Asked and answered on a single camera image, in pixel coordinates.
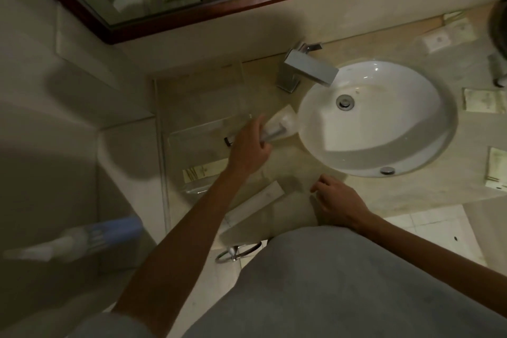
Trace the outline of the person's left hand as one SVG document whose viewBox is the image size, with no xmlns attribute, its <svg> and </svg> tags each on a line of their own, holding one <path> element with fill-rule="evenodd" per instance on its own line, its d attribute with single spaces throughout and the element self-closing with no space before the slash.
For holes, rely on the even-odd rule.
<svg viewBox="0 0 507 338">
<path fill-rule="evenodd" d="M 269 156 L 252 156 L 246 149 L 246 128 L 252 120 L 237 133 L 229 155 L 226 172 L 237 178 L 246 179 L 258 171 L 269 159 Z"/>
</svg>

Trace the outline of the person's right hand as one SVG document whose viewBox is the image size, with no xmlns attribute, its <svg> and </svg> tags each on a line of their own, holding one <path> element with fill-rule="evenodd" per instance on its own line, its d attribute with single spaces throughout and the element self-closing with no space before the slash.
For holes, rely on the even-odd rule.
<svg viewBox="0 0 507 338">
<path fill-rule="evenodd" d="M 317 199 L 316 201 L 320 207 L 321 217 L 333 226 L 363 233 L 376 223 L 376 216 L 371 213 L 358 193 L 342 181 L 337 180 L 337 198 L 334 207 L 323 207 Z"/>
</svg>

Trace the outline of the clear drinking glass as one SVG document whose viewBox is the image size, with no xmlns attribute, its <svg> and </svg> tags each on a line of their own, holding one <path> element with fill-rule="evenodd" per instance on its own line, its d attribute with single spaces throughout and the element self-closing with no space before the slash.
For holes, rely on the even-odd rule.
<svg viewBox="0 0 507 338">
<path fill-rule="evenodd" d="M 299 127 L 296 111 L 291 105 L 286 105 L 263 125 L 260 142 L 272 143 L 295 136 L 299 132 Z"/>
</svg>

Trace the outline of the person's right forearm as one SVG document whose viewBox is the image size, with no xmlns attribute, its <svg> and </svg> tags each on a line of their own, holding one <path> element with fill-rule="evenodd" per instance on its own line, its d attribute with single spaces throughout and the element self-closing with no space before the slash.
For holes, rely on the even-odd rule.
<svg viewBox="0 0 507 338">
<path fill-rule="evenodd" d="M 507 276 L 367 213 L 353 229 L 384 249 L 507 318 Z"/>
</svg>

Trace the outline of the person's left forearm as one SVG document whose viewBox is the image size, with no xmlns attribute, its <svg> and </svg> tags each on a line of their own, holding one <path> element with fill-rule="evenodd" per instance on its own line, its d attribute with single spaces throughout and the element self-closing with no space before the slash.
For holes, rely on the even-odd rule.
<svg viewBox="0 0 507 338">
<path fill-rule="evenodd" d="M 229 166 L 135 272 L 111 314 L 166 338 L 191 294 L 232 200 L 255 170 Z"/>
</svg>

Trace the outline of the clear acrylic tray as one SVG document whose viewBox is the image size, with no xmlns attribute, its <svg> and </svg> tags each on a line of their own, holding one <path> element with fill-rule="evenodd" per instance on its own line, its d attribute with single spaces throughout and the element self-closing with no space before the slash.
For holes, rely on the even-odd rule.
<svg viewBox="0 0 507 338">
<path fill-rule="evenodd" d="M 239 113 L 168 135 L 166 172 L 173 188 L 187 195 L 206 192 L 227 166 L 230 145 L 250 118 L 249 113 Z M 182 170 L 200 165 L 207 165 L 208 176 L 184 183 Z"/>
</svg>

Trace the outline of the long white paper box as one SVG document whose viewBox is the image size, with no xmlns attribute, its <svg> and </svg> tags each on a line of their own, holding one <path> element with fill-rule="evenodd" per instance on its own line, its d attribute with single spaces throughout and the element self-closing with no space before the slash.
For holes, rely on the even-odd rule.
<svg viewBox="0 0 507 338">
<path fill-rule="evenodd" d="M 220 225 L 219 233 L 225 232 L 238 225 L 238 223 L 247 219 L 257 211 L 263 209 L 284 195 L 285 191 L 282 189 L 280 184 L 277 181 L 272 182 L 259 193 L 229 211 Z"/>
</svg>

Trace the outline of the chrome square faucet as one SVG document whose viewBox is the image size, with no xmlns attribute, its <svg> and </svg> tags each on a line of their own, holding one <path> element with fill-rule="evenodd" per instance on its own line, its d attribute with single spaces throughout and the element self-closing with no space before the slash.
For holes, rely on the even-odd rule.
<svg viewBox="0 0 507 338">
<path fill-rule="evenodd" d="M 293 93 L 300 84 L 301 78 L 306 77 L 314 83 L 330 87 L 339 69 L 309 55 L 310 52 L 322 48 L 320 42 L 309 44 L 300 41 L 295 44 L 280 63 L 276 86 L 287 93 Z"/>
</svg>

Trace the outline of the white oval sink basin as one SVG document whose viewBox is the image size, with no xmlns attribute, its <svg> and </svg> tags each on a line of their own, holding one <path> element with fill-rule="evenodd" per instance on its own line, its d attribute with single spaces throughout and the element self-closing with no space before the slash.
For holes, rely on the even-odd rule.
<svg viewBox="0 0 507 338">
<path fill-rule="evenodd" d="M 355 106 L 341 111 L 340 95 Z M 434 161 L 456 132 L 457 107 L 447 85 L 427 71 L 384 60 L 348 64 L 330 87 L 314 85 L 297 110 L 299 138 L 328 168 L 385 178 Z M 385 176 L 390 166 L 396 174 Z"/>
</svg>

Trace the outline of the person's grey shirt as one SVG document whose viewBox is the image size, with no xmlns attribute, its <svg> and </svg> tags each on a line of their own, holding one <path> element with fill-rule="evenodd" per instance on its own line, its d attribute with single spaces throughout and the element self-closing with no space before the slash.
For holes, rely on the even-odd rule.
<svg viewBox="0 0 507 338">
<path fill-rule="evenodd" d="M 68 338 L 155 338 L 99 313 Z M 507 318 L 336 226 L 275 237 L 182 338 L 507 338 Z"/>
</svg>

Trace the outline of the white amenity box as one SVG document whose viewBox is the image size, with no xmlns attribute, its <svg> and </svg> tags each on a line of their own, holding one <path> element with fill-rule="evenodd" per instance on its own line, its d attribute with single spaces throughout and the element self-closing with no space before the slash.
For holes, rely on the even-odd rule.
<svg viewBox="0 0 507 338">
<path fill-rule="evenodd" d="M 477 40 L 472 24 L 467 20 L 455 21 L 421 37 L 429 54 Z"/>
</svg>

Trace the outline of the blue and white brush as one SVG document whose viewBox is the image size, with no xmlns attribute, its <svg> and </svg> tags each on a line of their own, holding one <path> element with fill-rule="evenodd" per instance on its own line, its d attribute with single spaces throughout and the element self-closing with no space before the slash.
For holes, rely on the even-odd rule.
<svg viewBox="0 0 507 338">
<path fill-rule="evenodd" d="M 51 241 L 6 250 L 3 258 L 8 260 L 28 260 L 37 262 L 73 262 L 93 255 L 116 245 L 139 238 L 143 233 L 143 223 L 137 216 L 129 216 L 86 226 L 66 229 Z"/>
</svg>

